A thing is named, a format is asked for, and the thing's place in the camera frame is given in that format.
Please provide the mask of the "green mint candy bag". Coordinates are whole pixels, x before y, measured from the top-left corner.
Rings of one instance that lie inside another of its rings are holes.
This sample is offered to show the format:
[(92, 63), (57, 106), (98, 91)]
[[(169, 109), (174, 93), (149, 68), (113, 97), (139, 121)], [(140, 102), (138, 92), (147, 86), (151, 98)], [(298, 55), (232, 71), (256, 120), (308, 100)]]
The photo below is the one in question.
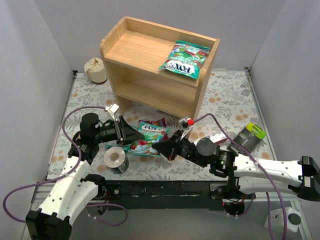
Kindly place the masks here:
[(170, 128), (160, 127), (151, 124), (151, 120), (139, 120), (138, 127), (136, 128), (139, 132), (144, 134), (144, 139), (135, 140), (131, 144), (127, 144), (129, 155), (140, 156), (140, 157), (157, 157), (160, 153), (152, 148), (152, 144), (158, 143), (160, 140), (168, 139), (168, 133)]

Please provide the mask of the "teal candy bag back side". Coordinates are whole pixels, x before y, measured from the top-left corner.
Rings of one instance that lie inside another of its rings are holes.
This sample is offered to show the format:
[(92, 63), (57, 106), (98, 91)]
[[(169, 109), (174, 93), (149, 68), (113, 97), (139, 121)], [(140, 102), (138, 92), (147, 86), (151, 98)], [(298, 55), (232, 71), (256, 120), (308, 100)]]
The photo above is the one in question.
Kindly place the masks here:
[(107, 151), (108, 149), (112, 148), (112, 147), (120, 147), (121, 149), (123, 149), (126, 153), (128, 152), (128, 146), (127, 145), (122, 145), (122, 144), (116, 144), (116, 143), (110, 143), (110, 144), (106, 144), (104, 149)]

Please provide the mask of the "purple berry candy bag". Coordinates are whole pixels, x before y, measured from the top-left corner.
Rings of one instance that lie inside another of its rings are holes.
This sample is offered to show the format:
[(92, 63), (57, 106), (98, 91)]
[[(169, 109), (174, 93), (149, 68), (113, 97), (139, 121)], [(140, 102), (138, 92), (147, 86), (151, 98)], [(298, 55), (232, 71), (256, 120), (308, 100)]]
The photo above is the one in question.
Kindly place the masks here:
[(159, 120), (152, 120), (150, 123), (152, 125), (154, 125), (154, 126), (158, 126), (158, 127), (162, 127), (162, 128), (166, 128), (167, 127), (166, 120), (165, 120), (164, 117), (159, 119)]

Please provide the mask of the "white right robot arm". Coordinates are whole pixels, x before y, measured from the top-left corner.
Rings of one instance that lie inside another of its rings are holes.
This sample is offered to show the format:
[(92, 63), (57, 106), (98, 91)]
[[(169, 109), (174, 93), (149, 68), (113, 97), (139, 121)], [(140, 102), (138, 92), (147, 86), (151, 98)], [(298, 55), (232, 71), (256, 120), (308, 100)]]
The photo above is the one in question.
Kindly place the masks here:
[(238, 200), (255, 193), (275, 192), (278, 196), (285, 193), (302, 200), (320, 200), (320, 168), (308, 156), (292, 161), (252, 160), (249, 156), (222, 150), (208, 137), (191, 142), (181, 130), (153, 143), (152, 148), (169, 161), (180, 156), (200, 167), (209, 167), (209, 172), (216, 177), (226, 178), (225, 185), (211, 190), (215, 199)]

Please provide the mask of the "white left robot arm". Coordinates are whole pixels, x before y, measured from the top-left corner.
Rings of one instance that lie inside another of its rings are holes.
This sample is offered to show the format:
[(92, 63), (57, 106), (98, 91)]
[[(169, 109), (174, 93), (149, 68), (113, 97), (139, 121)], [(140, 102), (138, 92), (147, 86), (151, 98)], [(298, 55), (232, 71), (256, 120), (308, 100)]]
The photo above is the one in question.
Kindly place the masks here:
[(96, 113), (82, 116), (80, 130), (73, 136), (68, 158), (52, 190), (38, 207), (25, 218), (33, 240), (67, 240), (78, 215), (94, 198), (104, 198), (109, 192), (105, 178), (87, 174), (100, 150), (101, 143), (116, 141), (127, 145), (144, 135), (130, 126), (123, 116), (101, 122)]

